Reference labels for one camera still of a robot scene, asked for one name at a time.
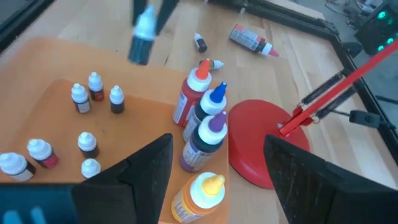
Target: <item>green light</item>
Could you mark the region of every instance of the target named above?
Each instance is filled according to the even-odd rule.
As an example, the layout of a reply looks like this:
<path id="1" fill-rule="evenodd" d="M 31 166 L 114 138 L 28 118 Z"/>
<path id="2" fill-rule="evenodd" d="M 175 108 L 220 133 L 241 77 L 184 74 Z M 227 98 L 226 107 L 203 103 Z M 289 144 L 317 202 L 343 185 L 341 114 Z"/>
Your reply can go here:
<path id="1" fill-rule="evenodd" d="M 386 12 L 382 11 L 377 15 L 378 19 L 383 19 L 386 16 Z"/>

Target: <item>orange tray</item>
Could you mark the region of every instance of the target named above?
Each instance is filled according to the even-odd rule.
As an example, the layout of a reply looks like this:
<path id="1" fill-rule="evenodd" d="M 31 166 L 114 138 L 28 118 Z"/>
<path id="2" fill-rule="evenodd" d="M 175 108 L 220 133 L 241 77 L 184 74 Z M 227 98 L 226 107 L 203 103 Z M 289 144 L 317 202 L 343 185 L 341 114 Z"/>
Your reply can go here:
<path id="1" fill-rule="evenodd" d="M 109 91 L 105 100 L 91 102 L 91 111 L 79 114 L 70 97 L 73 83 L 66 80 L 53 82 L 42 95 L 28 115 L 8 151 L 24 155 L 37 168 L 31 182 L 81 182 L 81 163 L 84 158 L 77 146 L 78 135 L 83 131 L 94 134 L 100 150 L 96 158 L 103 169 L 124 159 L 141 147 L 152 142 L 163 133 L 172 133 L 174 137 L 174 155 L 172 174 L 160 214 L 160 223 L 177 223 L 170 211 L 175 194 L 186 181 L 197 173 L 185 172 L 178 163 L 184 141 L 182 128 L 172 120 L 174 105 L 126 95 L 125 111 L 112 114 L 109 107 Z M 53 169 L 43 169 L 29 156 L 26 145 L 30 138 L 48 141 L 60 158 Z M 228 141 L 225 141 L 214 158 L 202 171 L 212 171 L 228 176 Z M 4 174 L 0 182 L 12 181 Z M 229 186 L 227 194 L 217 210 L 195 223 L 226 223 L 229 216 Z"/>

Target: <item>red base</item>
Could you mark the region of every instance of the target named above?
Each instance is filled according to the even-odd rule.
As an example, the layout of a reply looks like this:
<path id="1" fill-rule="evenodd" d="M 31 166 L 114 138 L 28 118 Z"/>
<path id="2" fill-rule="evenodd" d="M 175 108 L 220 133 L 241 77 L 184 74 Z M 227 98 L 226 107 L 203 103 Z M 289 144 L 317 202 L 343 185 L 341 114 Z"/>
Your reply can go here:
<path id="1" fill-rule="evenodd" d="M 272 134 L 310 151 L 301 127 L 283 137 L 278 123 L 292 117 L 282 108 L 262 100 L 246 100 L 235 105 L 228 114 L 229 163 L 246 180 L 265 189 L 274 189 L 264 157 L 264 140 Z"/>

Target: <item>wooden table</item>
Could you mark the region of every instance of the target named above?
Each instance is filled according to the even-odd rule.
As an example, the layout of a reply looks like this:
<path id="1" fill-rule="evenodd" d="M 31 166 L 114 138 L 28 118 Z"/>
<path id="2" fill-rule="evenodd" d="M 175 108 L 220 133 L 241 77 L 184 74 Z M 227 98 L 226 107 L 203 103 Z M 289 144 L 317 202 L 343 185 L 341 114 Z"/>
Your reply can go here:
<path id="1" fill-rule="evenodd" d="M 322 14 L 284 0 L 277 4 L 323 18 Z M 0 57 L 7 62 L 27 40 L 49 35 L 109 50 L 126 58 L 131 39 L 130 0 L 58 0 L 42 14 Z M 228 40 L 235 23 L 267 37 L 279 58 L 261 57 Z M 200 33 L 209 49 L 199 54 L 193 34 Z M 228 83 L 228 109 L 236 103 L 260 98 L 292 111 L 299 99 L 317 87 L 342 65 L 331 44 L 312 35 L 269 22 L 256 16 L 223 9 L 198 0 L 182 1 L 156 40 L 150 65 L 188 72 L 206 57 L 220 59 L 223 69 L 213 72 L 216 81 Z M 48 86 L 43 77 L 0 74 L 0 152 Z M 338 109 L 363 110 L 355 95 Z M 398 167 L 375 129 L 350 124 L 331 114 L 320 124 L 305 128 L 314 154 L 386 186 L 397 188 Z M 230 223 L 287 223 L 273 190 L 253 186 L 230 168 Z"/>

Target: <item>wooden surface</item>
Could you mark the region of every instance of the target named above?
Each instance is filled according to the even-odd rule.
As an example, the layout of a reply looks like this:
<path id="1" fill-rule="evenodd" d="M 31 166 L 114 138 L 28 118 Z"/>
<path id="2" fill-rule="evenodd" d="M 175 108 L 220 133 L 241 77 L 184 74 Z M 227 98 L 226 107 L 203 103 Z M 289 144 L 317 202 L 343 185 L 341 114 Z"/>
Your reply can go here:
<path id="1" fill-rule="evenodd" d="M 274 1 L 313 17 L 322 17 L 319 12 L 303 9 L 291 2 Z M 88 44 L 114 52 L 119 59 L 125 60 L 131 38 L 128 4 L 128 0 L 58 0 L 0 57 L 0 65 L 7 62 L 23 43 L 37 35 Z M 228 36 L 235 23 L 266 36 L 279 51 L 280 58 L 253 55 L 230 42 Z M 194 48 L 194 32 L 199 32 L 209 46 L 204 54 L 199 54 Z M 36 44 L 41 44 L 43 48 L 51 45 L 46 44 L 45 40 L 38 40 Z M 75 57 L 84 60 L 86 55 Z M 156 40 L 150 59 L 151 67 L 146 69 L 157 73 L 158 81 L 179 88 L 180 84 L 170 82 L 167 76 L 171 74 L 161 67 L 187 73 L 205 57 L 225 63 L 222 70 L 213 72 L 213 78 L 228 83 L 228 108 L 245 99 L 261 98 L 292 111 L 299 99 L 342 68 L 326 40 L 249 14 L 239 18 L 237 12 L 219 6 L 196 0 L 182 1 Z M 28 73 L 16 76 L 0 74 L 0 94 L 9 96 L 0 98 L 1 149 L 15 135 L 18 125 L 51 80 L 66 74 L 76 80 L 86 80 L 86 74 L 68 72 L 68 67 L 64 69 L 62 74 L 51 77 L 32 77 Z M 146 72 L 146 69 L 136 67 L 134 73 Z M 113 85 L 118 78 L 109 76 L 104 80 Z M 145 89 L 142 83 L 131 85 L 129 91 L 136 95 L 154 91 L 160 94 L 160 98 L 168 98 L 162 95 L 161 90 Z M 349 111 L 355 108 L 364 109 L 358 95 L 338 109 Z M 320 124 L 305 128 L 305 132 L 314 154 L 371 180 L 397 188 L 398 168 L 376 130 L 350 124 L 347 118 L 332 114 Z M 273 190 L 255 187 L 232 168 L 229 171 L 229 223 L 287 223 Z"/>
<path id="2" fill-rule="evenodd" d="M 79 49 L 74 49 L 73 46 L 70 48 L 74 51 L 79 51 Z M 50 52 L 43 50 L 36 56 L 45 57 Z M 114 74 L 118 74 L 123 65 L 129 66 L 126 62 L 114 65 L 117 65 L 117 67 L 113 68 Z M 89 63 L 81 64 L 76 69 L 76 72 L 87 66 L 90 67 L 91 65 Z M 35 68 L 37 67 L 26 67 L 32 73 L 35 73 Z M 47 67 L 46 72 L 56 73 L 58 68 Z M 129 87 L 129 85 L 126 85 L 127 83 L 120 83 L 120 87 L 127 89 Z M 43 169 L 36 166 L 36 175 L 31 182 L 82 182 L 84 178 L 81 174 L 81 163 L 85 158 L 78 149 L 77 139 L 83 131 L 94 134 L 97 139 L 100 153 L 95 159 L 101 164 L 102 170 L 130 156 L 164 133 L 172 133 L 174 145 L 172 173 L 167 186 L 162 213 L 160 214 L 160 222 L 164 224 L 178 223 L 172 216 L 170 205 L 178 191 L 192 176 L 197 174 L 184 171 L 179 164 L 185 143 L 182 139 L 183 129 L 175 125 L 171 118 L 175 108 L 174 105 L 126 95 L 124 99 L 126 109 L 124 112 L 112 114 L 109 108 L 109 91 L 106 91 L 105 100 L 101 102 L 92 101 L 90 112 L 79 114 L 76 112 L 70 98 L 72 85 L 73 82 L 63 79 L 53 82 L 40 97 L 15 140 L 8 147 L 8 151 L 23 154 L 35 165 L 37 163 L 29 156 L 26 150 L 26 145 L 30 138 L 45 139 L 54 148 L 60 158 L 59 164 L 53 169 Z M 164 91 L 174 92 L 171 89 L 164 89 Z M 227 148 L 228 142 L 225 141 L 214 155 L 214 158 L 206 164 L 202 171 L 222 174 L 226 179 L 229 179 Z M 12 180 L 1 173 L 0 182 L 4 181 L 9 182 Z M 201 219 L 198 223 L 226 223 L 229 217 L 228 192 L 229 185 L 226 184 L 226 197 L 219 204 L 217 210 Z"/>

